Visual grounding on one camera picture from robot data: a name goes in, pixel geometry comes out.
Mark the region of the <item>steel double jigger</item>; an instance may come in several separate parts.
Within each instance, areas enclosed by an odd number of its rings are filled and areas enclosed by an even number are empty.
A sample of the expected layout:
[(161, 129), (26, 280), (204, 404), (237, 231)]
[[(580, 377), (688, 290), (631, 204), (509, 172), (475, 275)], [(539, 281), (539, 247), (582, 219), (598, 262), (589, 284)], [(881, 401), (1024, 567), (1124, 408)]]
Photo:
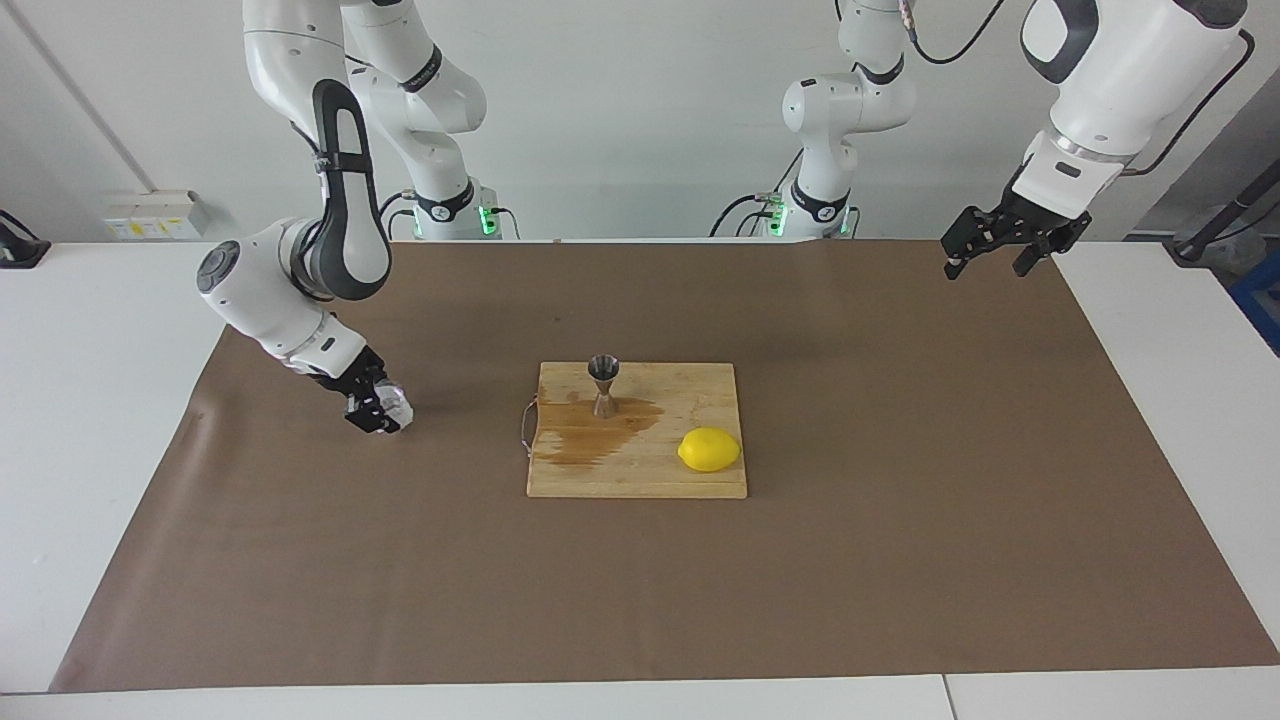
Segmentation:
[(588, 374), (595, 388), (596, 397), (593, 405), (593, 415), (600, 419), (609, 419), (617, 413), (617, 404), (611, 393), (611, 388), (620, 374), (621, 361), (611, 354), (598, 354), (588, 361)]

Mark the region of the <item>brown paper table mat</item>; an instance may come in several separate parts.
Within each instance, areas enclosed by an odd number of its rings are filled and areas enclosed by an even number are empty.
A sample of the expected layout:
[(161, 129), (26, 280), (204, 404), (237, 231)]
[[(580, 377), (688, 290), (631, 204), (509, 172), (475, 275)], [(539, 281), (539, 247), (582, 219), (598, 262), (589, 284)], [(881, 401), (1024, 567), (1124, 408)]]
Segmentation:
[[(911, 241), (404, 243), (394, 436), (228, 331), (58, 692), (1280, 664), (1064, 278)], [(543, 363), (731, 363), (746, 500), (529, 498)]]

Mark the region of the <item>black stand pole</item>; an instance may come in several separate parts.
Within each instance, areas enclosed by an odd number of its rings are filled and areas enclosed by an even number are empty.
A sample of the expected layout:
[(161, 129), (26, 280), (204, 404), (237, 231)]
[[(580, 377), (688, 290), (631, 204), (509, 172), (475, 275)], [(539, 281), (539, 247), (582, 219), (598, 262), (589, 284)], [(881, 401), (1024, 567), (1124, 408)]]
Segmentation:
[(1197, 263), (1212, 243), (1229, 240), (1258, 225), (1280, 209), (1280, 200), (1274, 202), (1261, 215), (1257, 215), (1252, 222), (1242, 225), (1238, 231), (1228, 231), (1234, 222), (1245, 215), (1277, 184), (1280, 184), (1280, 158), (1271, 161), (1242, 192), (1219, 209), (1188, 240), (1175, 242), (1170, 249), (1171, 256), (1184, 265)]

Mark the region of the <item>blue crate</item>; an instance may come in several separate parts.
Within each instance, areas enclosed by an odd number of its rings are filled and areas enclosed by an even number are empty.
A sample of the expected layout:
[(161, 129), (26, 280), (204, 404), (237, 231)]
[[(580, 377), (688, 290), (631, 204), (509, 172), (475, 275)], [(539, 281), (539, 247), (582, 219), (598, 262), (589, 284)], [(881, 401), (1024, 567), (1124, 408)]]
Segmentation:
[(1280, 357), (1280, 249), (1228, 287), (1260, 338)]

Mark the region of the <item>wooden cutting board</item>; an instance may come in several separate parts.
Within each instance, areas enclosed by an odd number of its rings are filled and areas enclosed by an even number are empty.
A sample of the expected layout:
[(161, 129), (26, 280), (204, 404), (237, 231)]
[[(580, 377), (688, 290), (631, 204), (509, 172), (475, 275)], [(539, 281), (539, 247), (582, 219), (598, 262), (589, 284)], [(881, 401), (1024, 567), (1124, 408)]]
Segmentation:
[(625, 363), (611, 392), (616, 415), (596, 418), (588, 364), (541, 363), (527, 497), (748, 497), (742, 456), (724, 470), (700, 473), (676, 454), (698, 427), (719, 427), (742, 441), (733, 364)]

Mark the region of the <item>yellow lemon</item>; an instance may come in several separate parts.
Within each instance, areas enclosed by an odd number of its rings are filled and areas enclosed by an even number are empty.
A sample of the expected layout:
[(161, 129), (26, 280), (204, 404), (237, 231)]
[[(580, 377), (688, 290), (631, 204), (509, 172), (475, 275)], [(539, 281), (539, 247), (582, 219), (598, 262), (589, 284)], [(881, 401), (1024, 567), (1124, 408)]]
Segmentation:
[(677, 447), (681, 462), (700, 473), (716, 473), (731, 468), (741, 456), (739, 441), (719, 427), (698, 427), (687, 432)]

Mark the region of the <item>black table clamp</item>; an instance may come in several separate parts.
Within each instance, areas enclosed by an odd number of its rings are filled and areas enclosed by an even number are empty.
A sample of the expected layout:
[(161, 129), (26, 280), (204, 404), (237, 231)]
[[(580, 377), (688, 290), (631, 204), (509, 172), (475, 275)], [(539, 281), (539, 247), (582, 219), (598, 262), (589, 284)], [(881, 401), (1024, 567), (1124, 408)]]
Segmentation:
[(51, 246), (26, 223), (0, 209), (0, 269), (33, 269)]

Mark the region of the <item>white wall socket box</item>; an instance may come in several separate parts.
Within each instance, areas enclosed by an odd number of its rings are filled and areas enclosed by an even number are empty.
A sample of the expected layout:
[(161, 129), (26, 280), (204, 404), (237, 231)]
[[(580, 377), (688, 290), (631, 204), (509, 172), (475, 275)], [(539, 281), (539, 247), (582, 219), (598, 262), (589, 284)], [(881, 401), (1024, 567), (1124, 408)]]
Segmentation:
[(101, 222), (119, 241), (200, 241), (211, 224), (205, 206), (189, 190), (113, 195)]

